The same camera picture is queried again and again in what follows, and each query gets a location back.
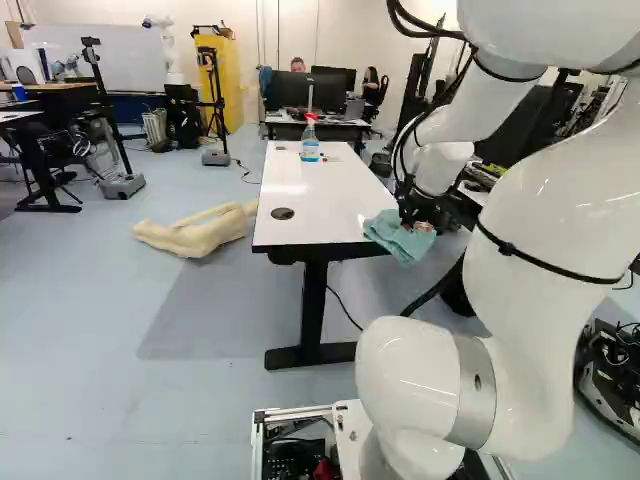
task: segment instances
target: beige mannequin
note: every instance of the beige mannequin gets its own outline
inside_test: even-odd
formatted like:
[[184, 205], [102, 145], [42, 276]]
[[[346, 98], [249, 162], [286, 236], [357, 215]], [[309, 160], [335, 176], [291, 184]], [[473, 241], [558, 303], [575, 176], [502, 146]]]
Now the beige mannequin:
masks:
[[[249, 217], [258, 210], [258, 200], [245, 205], [237, 202], [196, 213], [178, 220], [170, 227], [154, 225], [150, 219], [133, 226], [135, 237], [161, 250], [169, 250], [180, 257], [201, 258], [223, 243], [242, 238], [249, 228]], [[215, 215], [199, 225], [194, 223]]]

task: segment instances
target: man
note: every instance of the man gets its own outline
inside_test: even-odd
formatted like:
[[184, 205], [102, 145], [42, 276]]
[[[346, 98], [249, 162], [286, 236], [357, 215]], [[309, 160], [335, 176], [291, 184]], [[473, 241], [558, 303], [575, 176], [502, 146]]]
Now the man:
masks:
[[307, 71], [307, 66], [304, 64], [304, 60], [301, 57], [293, 57], [291, 59], [291, 71], [304, 73]]

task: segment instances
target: black strap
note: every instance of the black strap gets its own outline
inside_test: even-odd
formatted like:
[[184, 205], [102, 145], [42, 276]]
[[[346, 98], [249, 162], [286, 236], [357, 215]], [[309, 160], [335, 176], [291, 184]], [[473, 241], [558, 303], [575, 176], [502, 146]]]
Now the black strap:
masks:
[[422, 147], [422, 145], [420, 145], [420, 142], [418, 141], [418, 134], [416, 133], [417, 129], [418, 129], [418, 126], [416, 125], [416, 128], [413, 129], [413, 140], [416, 142], [416, 145], [418, 145], [419, 147]]
[[556, 265], [552, 265], [550, 263], [544, 262], [536, 257], [532, 257], [528, 253], [524, 253], [522, 250], [518, 250], [518, 248], [511, 242], [505, 242], [504, 240], [500, 240], [493, 233], [486, 229], [484, 225], [480, 222], [480, 219], [476, 222], [476, 226], [478, 230], [480, 230], [485, 237], [491, 240], [498, 246], [498, 252], [507, 257], [511, 255], [515, 255], [516, 257], [524, 260], [525, 262], [529, 262], [536, 267], [543, 268], [548, 270], [549, 272], [562, 275], [563, 277], [571, 278], [573, 280], [579, 280], [581, 282], [586, 283], [594, 283], [596, 285], [615, 285], [624, 276], [624, 273], [618, 278], [599, 278], [599, 277], [590, 277], [588, 275], [582, 275], [580, 273], [572, 272], [571, 270], [565, 270], [562, 267], [557, 267]]
[[502, 80], [503, 82], [527, 83], [527, 82], [532, 82], [534, 80], [537, 80], [540, 77], [542, 77], [542, 75], [544, 75], [544, 72], [542, 72], [540, 75], [535, 76], [535, 77], [531, 77], [531, 78], [505, 77], [504, 75], [500, 75], [499, 73], [493, 72], [493, 71], [489, 70], [487, 67], [485, 67], [484, 65], [482, 65], [482, 63], [480, 63], [480, 60], [478, 60], [478, 56], [477, 55], [473, 56], [473, 61], [476, 62], [476, 65], [478, 65], [478, 67], [480, 67], [480, 70], [482, 70], [484, 73], [486, 73], [487, 75], [492, 76], [493, 78], [497, 78], [498, 80]]

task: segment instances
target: black table frame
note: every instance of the black table frame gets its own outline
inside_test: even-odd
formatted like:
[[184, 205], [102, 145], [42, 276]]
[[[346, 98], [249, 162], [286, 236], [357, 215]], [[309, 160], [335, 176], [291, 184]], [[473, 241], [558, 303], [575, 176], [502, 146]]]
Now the black table frame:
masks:
[[291, 347], [267, 350], [266, 370], [309, 367], [332, 363], [353, 362], [356, 342], [321, 343], [324, 305], [329, 263], [352, 258], [388, 255], [374, 242], [253, 246], [253, 253], [266, 253], [276, 265], [304, 262], [300, 343]]
[[[300, 140], [306, 125], [296, 122], [270, 121], [265, 119], [269, 140]], [[363, 137], [365, 132], [371, 131], [371, 125], [356, 125], [344, 123], [316, 123], [316, 136], [324, 142], [353, 142], [354, 151], [360, 155], [364, 150]]]
[[[28, 117], [15, 118], [10, 121], [0, 123], [0, 129], [12, 129], [11, 135], [16, 140], [22, 153], [20, 163], [23, 168], [28, 168], [33, 173], [39, 189], [31, 195], [18, 201], [16, 211], [19, 212], [56, 212], [56, 213], [78, 213], [82, 207], [78, 205], [64, 205], [60, 203], [56, 196], [55, 189], [69, 181], [68, 176], [54, 178], [46, 164], [46, 159], [38, 138], [30, 133], [26, 128], [29, 122], [42, 121], [45, 114], [30, 115]], [[35, 204], [37, 199], [44, 197], [46, 204]]]

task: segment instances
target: laptop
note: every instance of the laptop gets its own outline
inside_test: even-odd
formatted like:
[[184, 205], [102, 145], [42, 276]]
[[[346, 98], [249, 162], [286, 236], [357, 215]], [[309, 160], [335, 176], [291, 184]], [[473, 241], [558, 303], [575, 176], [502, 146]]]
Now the laptop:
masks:
[[362, 118], [364, 111], [364, 98], [356, 98], [355, 100], [347, 100], [347, 109], [344, 112], [344, 120], [357, 120]]

